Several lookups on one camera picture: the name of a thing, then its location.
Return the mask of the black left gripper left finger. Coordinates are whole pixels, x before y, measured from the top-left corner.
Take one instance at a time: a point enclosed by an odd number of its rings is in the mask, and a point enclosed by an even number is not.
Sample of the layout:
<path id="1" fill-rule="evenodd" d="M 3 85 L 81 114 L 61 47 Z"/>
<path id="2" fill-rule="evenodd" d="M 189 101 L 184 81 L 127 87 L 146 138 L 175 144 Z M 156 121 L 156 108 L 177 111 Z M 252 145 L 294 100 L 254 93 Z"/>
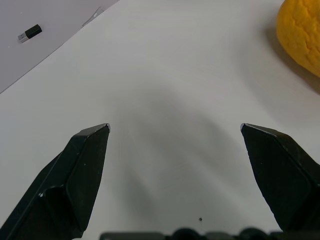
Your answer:
<path id="1" fill-rule="evenodd" d="M 74 240 L 86 231 L 100 187 L 110 125 L 75 134 L 36 176 L 0 228 L 0 240 Z"/>

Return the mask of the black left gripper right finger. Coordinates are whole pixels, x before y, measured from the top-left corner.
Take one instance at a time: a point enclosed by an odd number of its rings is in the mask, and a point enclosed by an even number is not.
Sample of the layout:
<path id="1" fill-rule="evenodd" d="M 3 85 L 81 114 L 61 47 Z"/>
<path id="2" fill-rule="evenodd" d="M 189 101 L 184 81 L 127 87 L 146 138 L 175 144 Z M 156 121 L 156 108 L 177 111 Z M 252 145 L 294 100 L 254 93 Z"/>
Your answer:
<path id="1" fill-rule="evenodd" d="M 320 164 L 289 135 L 240 128 L 255 181 L 283 231 L 320 231 Z"/>

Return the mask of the black USB dongle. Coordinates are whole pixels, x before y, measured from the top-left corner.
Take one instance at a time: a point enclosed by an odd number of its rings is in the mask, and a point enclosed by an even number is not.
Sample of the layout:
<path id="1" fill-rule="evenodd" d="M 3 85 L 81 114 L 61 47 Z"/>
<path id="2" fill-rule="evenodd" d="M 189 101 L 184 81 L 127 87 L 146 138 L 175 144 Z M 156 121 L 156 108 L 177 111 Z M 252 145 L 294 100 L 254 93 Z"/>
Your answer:
<path id="1" fill-rule="evenodd" d="M 18 35 L 17 40 L 19 43 L 24 43 L 27 40 L 35 37 L 42 32 L 42 28 L 36 24 L 28 30 L 24 31 L 22 34 Z"/>

